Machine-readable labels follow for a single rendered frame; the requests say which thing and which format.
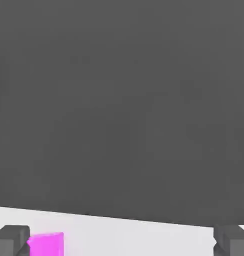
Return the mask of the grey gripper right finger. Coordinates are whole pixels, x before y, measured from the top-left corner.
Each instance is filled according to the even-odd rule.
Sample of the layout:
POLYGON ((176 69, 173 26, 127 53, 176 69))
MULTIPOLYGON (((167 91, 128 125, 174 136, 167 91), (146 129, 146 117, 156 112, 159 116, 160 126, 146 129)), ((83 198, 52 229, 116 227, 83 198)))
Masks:
POLYGON ((244 229, 238 225, 215 225, 213 256, 244 256, 244 229))

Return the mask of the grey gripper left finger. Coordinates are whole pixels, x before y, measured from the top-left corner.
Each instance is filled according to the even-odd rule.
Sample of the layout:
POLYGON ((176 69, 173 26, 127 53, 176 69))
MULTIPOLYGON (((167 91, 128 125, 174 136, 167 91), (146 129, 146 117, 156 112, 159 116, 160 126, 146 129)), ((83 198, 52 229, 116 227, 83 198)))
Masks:
POLYGON ((29 226, 5 225, 0 229, 0 256, 30 256, 29 238, 29 226))

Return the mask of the large magenta box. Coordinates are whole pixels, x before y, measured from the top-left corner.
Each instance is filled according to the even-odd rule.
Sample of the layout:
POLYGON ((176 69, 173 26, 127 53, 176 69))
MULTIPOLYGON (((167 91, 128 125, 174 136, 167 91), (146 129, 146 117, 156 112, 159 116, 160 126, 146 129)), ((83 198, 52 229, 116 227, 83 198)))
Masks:
POLYGON ((32 235, 27 244, 30 256, 64 256, 63 232, 32 235))

